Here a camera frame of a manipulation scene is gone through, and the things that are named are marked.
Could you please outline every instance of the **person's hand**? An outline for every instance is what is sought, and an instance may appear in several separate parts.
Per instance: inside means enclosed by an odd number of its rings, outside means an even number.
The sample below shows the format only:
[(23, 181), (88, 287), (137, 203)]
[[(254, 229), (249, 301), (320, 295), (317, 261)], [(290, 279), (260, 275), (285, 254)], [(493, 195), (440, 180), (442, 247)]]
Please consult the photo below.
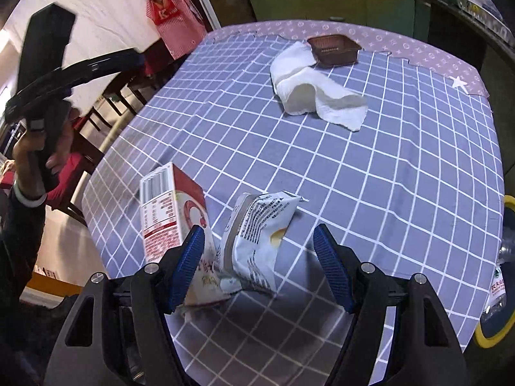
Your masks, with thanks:
[[(53, 174), (61, 171), (70, 155), (71, 142), (73, 141), (73, 128), (71, 121), (79, 116), (79, 110), (70, 110), (67, 120), (56, 144), (56, 152), (53, 153), (46, 163), (46, 167), (52, 170)], [(34, 165), (29, 162), (29, 152), (40, 151), (45, 146), (44, 132), (25, 132), (12, 150), (12, 157), (16, 163), (16, 181), (22, 194), (27, 199), (40, 198), (45, 194), (43, 181), (39, 169), (34, 170)]]

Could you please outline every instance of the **water bottle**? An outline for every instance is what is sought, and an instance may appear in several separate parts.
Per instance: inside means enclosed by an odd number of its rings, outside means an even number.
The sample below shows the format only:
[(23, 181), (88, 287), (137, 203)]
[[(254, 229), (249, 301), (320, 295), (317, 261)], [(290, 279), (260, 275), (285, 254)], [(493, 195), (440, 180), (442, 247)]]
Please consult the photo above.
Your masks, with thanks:
[(515, 261), (515, 230), (505, 227), (497, 264), (513, 261)]
[(490, 319), (492, 315), (500, 312), (504, 306), (506, 306), (506, 289), (504, 287), (503, 273), (498, 264), (493, 273), (490, 296), (486, 303), (486, 308), (481, 314), (481, 322), (483, 323)]

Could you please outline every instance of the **person's arm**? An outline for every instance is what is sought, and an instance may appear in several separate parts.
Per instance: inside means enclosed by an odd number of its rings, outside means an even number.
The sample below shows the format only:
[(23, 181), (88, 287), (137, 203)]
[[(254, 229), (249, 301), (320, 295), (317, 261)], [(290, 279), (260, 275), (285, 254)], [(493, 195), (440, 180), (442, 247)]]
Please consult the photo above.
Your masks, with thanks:
[(32, 277), (43, 236), (45, 205), (27, 207), (14, 188), (0, 233), (0, 309), (8, 309)]
[[(70, 120), (78, 116), (72, 109)], [(73, 129), (67, 121), (46, 164), (53, 173), (61, 171), (70, 155)], [(37, 166), (30, 160), (45, 145), (43, 133), (26, 132), (16, 143), (13, 157), (16, 181), (9, 193), (7, 213), (0, 234), (0, 316), (20, 300), (32, 272), (43, 236), (46, 192)]]

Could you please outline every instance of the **cabinet drawer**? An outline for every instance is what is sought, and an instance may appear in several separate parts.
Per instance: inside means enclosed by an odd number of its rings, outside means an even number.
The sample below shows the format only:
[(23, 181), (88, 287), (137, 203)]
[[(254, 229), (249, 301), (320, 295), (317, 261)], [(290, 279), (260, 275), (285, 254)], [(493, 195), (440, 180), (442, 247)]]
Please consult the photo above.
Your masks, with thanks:
[(366, 0), (367, 26), (413, 37), (415, 0)]
[(305, 19), (305, 0), (250, 0), (259, 22), (265, 20)]
[(308, 20), (366, 24), (365, 0), (307, 0)]

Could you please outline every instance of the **metal screw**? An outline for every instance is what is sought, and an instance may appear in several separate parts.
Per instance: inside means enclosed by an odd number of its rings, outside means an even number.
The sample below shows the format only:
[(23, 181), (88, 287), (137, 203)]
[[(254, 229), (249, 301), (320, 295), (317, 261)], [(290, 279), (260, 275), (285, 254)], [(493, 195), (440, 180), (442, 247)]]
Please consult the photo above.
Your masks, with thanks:
[(416, 273), (414, 278), (415, 281), (419, 283), (419, 285), (423, 285), (427, 281), (427, 277), (424, 276), (422, 273)]
[(375, 271), (375, 265), (371, 262), (364, 262), (363, 264), (361, 264), (361, 270), (364, 273), (372, 274)]
[(102, 273), (95, 273), (91, 276), (91, 281), (95, 284), (100, 283), (102, 280), (104, 280), (104, 275)]
[(145, 265), (145, 273), (154, 274), (157, 270), (159, 270), (159, 265), (155, 262)]

